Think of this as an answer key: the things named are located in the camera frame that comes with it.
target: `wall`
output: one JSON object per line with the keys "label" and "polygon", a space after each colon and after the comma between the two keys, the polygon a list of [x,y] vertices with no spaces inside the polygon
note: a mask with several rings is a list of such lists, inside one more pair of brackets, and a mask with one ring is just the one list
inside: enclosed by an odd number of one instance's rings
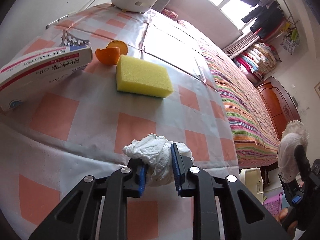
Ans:
{"label": "wall", "polygon": [[209,0],[171,0],[167,5],[205,34],[221,49],[236,40],[242,32]]}
{"label": "wall", "polygon": [[301,45],[293,55],[285,51],[280,43],[282,38],[273,42],[282,63],[272,72],[283,87],[294,96],[299,104],[301,121],[309,132],[307,156],[310,164],[320,158],[320,97],[314,87],[320,82],[320,25],[303,0],[286,0],[297,23]]}
{"label": "wall", "polygon": [[[95,0],[91,6],[111,0]],[[41,35],[48,23],[85,9],[92,0],[16,0],[0,26],[0,67],[29,41]]]}

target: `crumpled tissue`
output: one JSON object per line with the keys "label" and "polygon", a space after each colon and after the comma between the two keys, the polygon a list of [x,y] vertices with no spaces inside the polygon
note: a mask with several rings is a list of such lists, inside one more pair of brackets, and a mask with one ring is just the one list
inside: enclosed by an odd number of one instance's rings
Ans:
{"label": "crumpled tissue", "polygon": [[[151,133],[141,141],[133,140],[123,148],[123,152],[130,158],[142,159],[149,165],[147,173],[147,185],[151,187],[162,186],[174,181],[172,172],[171,144],[164,136],[156,136]],[[190,149],[184,144],[177,142],[181,155],[194,159]]]}

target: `picture frame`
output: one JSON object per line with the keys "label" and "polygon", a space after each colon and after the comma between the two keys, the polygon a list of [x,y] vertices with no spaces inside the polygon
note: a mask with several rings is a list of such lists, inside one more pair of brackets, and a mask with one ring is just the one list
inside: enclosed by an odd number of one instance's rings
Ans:
{"label": "picture frame", "polygon": [[315,86],[315,90],[320,98],[320,82]]}

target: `hand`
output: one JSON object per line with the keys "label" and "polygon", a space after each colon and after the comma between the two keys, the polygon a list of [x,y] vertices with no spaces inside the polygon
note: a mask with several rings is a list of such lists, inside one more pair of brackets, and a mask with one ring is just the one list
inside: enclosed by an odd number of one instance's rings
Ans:
{"label": "hand", "polygon": [[[279,215],[276,216],[276,220],[281,224],[281,220],[285,219],[285,217],[288,215],[288,208],[284,208],[280,211]],[[288,227],[287,233],[291,237],[291,239],[294,239],[294,236],[296,234],[296,227],[298,225],[298,221],[292,222],[292,224]]]}

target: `sponge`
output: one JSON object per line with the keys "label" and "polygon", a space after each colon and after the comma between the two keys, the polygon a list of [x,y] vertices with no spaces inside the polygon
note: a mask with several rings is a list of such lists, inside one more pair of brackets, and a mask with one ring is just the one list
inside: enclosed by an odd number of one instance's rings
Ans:
{"label": "sponge", "polygon": [[117,90],[165,98],[173,87],[165,67],[121,55],[116,68]]}

